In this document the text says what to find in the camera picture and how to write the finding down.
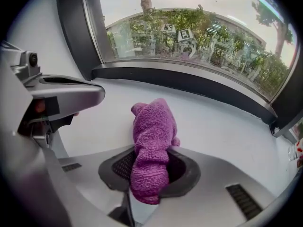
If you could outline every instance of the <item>purple towel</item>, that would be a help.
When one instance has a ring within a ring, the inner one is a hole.
[[[134,120],[134,149],[137,159],[131,173],[131,191],[146,204],[159,204],[160,190],[169,184],[166,149],[179,146],[177,125],[166,101],[156,99],[150,104],[132,107]]]

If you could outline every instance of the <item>window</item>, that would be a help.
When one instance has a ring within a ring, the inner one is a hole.
[[[113,53],[108,57],[100,51],[105,63],[182,63],[225,75],[269,102],[283,86],[295,61],[296,32],[274,0],[100,3]]]

